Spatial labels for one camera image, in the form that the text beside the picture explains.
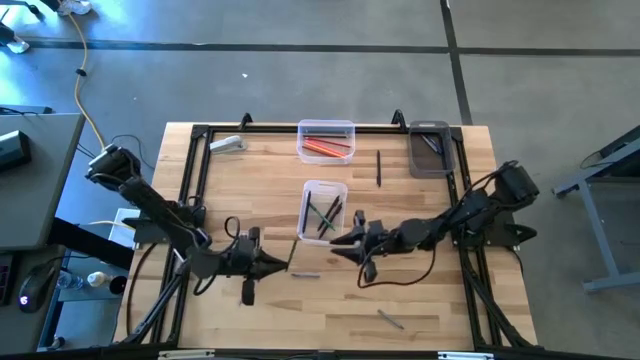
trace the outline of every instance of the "wooden tabletop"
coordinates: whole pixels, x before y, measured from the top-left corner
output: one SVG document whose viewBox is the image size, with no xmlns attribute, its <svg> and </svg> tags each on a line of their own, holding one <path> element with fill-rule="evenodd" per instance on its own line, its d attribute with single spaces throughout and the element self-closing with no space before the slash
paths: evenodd
<svg viewBox="0 0 640 360">
<path fill-rule="evenodd" d="M 153 187 L 166 199 L 177 199 L 189 145 L 191 123 L 168 123 Z M 489 130 L 463 127 L 472 181 L 496 167 Z M 216 140 L 232 134 L 217 134 Z M 411 217 L 430 218 L 450 206 L 444 179 L 415 179 L 409 174 L 407 142 L 402 135 L 356 138 L 348 166 L 303 164 L 295 134 L 245 134 L 245 152 L 214 155 L 205 190 L 206 230 L 215 247 L 230 239 L 223 230 L 228 216 L 238 216 L 247 230 L 259 226 L 263 249 L 287 260 L 296 239 L 304 183 L 310 179 L 341 182 L 349 189 L 345 232 L 355 210 L 368 220 L 382 219 L 386 228 Z M 382 187 L 376 185 L 376 151 L 382 162 Z M 192 179 L 195 189 L 199 161 Z M 459 172 L 457 181 L 460 184 Z M 136 252 L 131 272 L 142 254 Z M 144 264 L 132 301 L 135 327 L 158 296 L 166 246 L 158 246 Z M 431 252 L 376 259 L 378 280 L 408 281 L 429 266 Z M 515 256 L 488 248 L 487 262 L 497 303 L 527 340 L 535 343 L 529 304 Z M 320 279 L 292 278 L 280 272 L 256 285 L 254 306 L 239 305 L 242 279 L 218 278 L 202 296 L 191 295 L 190 281 L 180 338 L 181 347 L 349 350 L 469 350 L 472 348 L 458 253 L 450 239 L 438 245 L 433 273 L 406 287 L 358 289 L 357 266 L 328 248 L 299 243 L 291 272 L 318 272 Z M 123 301 L 114 340 L 125 336 Z M 483 334 L 489 338 L 484 308 Z M 381 309 L 401 323 L 401 331 L 384 319 Z M 165 331 L 172 312 L 167 312 Z"/>
</svg>

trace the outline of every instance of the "water bottle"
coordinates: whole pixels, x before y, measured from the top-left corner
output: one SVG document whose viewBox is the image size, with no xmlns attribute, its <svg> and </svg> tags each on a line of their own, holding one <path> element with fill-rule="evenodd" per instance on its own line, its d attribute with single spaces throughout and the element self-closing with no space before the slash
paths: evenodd
<svg viewBox="0 0 640 360">
<path fill-rule="evenodd" d="M 81 276 L 73 275 L 68 271 L 60 270 L 60 276 L 58 276 L 56 288 L 78 290 L 81 289 L 82 286 L 84 286 L 84 280 Z"/>
</svg>

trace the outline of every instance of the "concrete floor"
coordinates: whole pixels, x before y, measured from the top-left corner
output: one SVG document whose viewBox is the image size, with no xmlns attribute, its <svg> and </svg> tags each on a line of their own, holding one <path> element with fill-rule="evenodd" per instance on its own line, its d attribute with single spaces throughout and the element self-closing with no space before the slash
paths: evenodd
<svg viewBox="0 0 640 360">
<path fill-rule="evenodd" d="M 447 44 L 437 0 L 94 3 L 97 11 L 80 18 L 91 40 Z M 640 47 L 632 35 L 640 30 L 640 3 L 634 0 L 450 4 L 460 46 Z M 12 9 L 4 22 L 25 37 L 77 39 L 67 19 L 41 8 L 42 22 L 26 9 Z M 247 111 L 256 121 L 386 123 L 401 108 L 410 120 L 461 123 L 446 54 L 94 50 L 89 56 L 89 78 L 82 89 L 86 107 L 106 138 L 139 136 L 150 162 L 156 160 L 166 122 L 239 121 Z M 79 50 L 35 48 L 16 56 L 1 49 L 0 103 L 76 112 L 74 70 L 81 61 Z M 593 295 L 582 291 L 582 280 L 605 275 L 595 238 L 581 200 L 572 195 L 556 200 L 548 191 L 575 172 L 586 155 L 638 124 L 640 59 L 464 55 L 461 64 L 473 123 L 490 127 L 499 161 L 520 160 L 542 190 L 536 203 L 516 216 L 539 231 L 522 247 L 522 258 L 540 344 L 640 357 L 640 287 Z M 98 151 L 88 126 L 81 142 Z M 122 144 L 135 149 L 135 143 Z M 111 219 L 126 206 L 82 177 L 87 160 L 79 153 L 74 159 L 58 209 L 68 221 Z M 144 175 L 150 178 L 152 170 L 145 168 Z M 77 306 L 63 316 L 82 314 L 94 324 L 103 318 L 103 310 L 95 308 L 99 305 Z M 110 304 L 100 309 L 116 311 Z M 107 321 L 80 328 L 63 319 L 58 332 L 86 346 L 108 343 L 112 327 Z"/>
</svg>

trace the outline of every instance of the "pencil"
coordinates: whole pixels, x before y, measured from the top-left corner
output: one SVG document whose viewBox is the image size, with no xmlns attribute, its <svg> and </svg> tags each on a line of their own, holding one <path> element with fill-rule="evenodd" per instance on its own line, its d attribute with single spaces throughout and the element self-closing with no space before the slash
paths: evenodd
<svg viewBox="0 0 640 360">
<path fill-rule="evenodd" d="M 307 218 L 309 217 L 309 205 L 311 205 L 311 191 L 307 192 L 307 205 L 304 209 L 304 219 L 302 219 L 302 235 L 307 230 Z"/>
<path fill-rule="evenodd" d="M 348 149 L 351 149 L 351 146 L 346 145 L 346 144 L 340 144 L 340 143 L 337 143 L 337 142 L 334 142 L 334 141 L 318 139 L 318 138 L 310 137 L 310 136 L 305 136 L 305 140 L 317 141 L 317 142 L 322 142 L 322 143 L 325 143 L 325 144 L 331 144 L 331 145 L 340 146 L 340 147 L 346 147 Z"/>
<path fill-rule="evenodd" d="M 339 157 L 339 158 L 345 157 L 345 154 L 337 150 L 329 149 L 328 147 L 319 145 L 309 140 L 305 141 L 302 147 L 311 151 L 315 151 L 320 154 L 327 155 L 327 156 L 333 156 L 333 157 Z"/>
<path fill-rule="evenodd" d="M 376 182 L 378 183 L 378 187 L 380 187 L 380 185 L 382 185 L 382 173 L 380 172 L 380 150 L 378 150 L 376 157 L 378 160 L 378 177 L 376 178 Z"/>
<path fill-rule="evenodd" d="M 320 218 L 322 219 L 322 221 L 327 224 L 328 227 L 331 228 L 331 230 L 336 231 L 336 228 L 333 227 L 333 225 L 331 224 L 331 222 L 329 220 L 327 220 L 326 217 L 324 217 L 322 215 L 322 213 L 318 210 L 318 208 L 316 208 L 315 206 L 313 206 L 312 203 L 309 203 L 309 207 L 311 208 L 311 210 L 313 210 L 313 212 L 315 212 L 316 214 L 318 214 L 318 216 L 320 216 Z"/>
<path fill-rule="evenodd" d="M 333 210 L 333 208 L 336 207 L 336 205 L 338 205 L 338 201 L 340 201 L 340 195 L 336 196 L 336 198 L 333 200 L 333 203 L 329 207 L 329 210 L 327 210 L 327 213 L 324 214 L 324 217 L 329 219 L 329 216 L 331 216 L 331 211 Z M 321 222 L 320 225 L 318 225 L 318 231 L 322 229 L 322 225 L 324 225 L 323 222 Z"/>
<path fill-rule="evenodd" d="M 331 217 L 329 217 L 329 221 L 333 222 L 333 219 L 336 218 L 336 216 L 338 214 L 340 214 L 340 211 L 342 210 L 342 203 L 338 204 L 338 207 L 336 208 L 336 211 L 333 213 L 333 215 L 331 215 Z M 322 231 L 320 232 L 320 236 L 318 236 L 318 239 L 322 239 L 322 237 L 324 236 L 324 233 L 327 232 L 328 227 L 324 227 L 324 229 L 322 229 Z"/>
</svg>

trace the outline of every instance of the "plastic bin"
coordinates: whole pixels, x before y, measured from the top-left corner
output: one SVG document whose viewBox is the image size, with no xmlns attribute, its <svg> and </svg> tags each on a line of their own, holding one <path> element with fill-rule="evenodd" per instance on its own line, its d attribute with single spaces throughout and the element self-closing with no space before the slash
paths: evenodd
<svg viewBox="0 0 640 360">
<path fill-rule="evenodd" d="M 454 168 L 449 124 L 444 121 L 412 122 L 409 125 L 411 176 L 420 179 L 443 177 Z"/>
<path fill-rule="evenodd" d="M 327 228 L 326 225 L 323 225 L 321 229 L 320 226 L 324 221 L 311 206 L 307 207 L 307 201 L 309 201 L 322 216 L 331 222 L 335 230 Z M 347 186 L 345 184 L 321 180 L 307 181 L 302 191 L 300 217 L 298 218 L 297 228 L 298 237 L 306 243 L 329 245 L 329 241 L 342 235 L 346 208 Z"/>
<path fill-rule="evenodd" d="M 344 156 L 323 155 L 303 146 L 305 141 L 313 139 Z M 301 120 L 298 123 L 297 150 L 302 162 L 307 164 L 349 164 L 356 152 L 356 126 L 348 120 Z"/>
</svg>

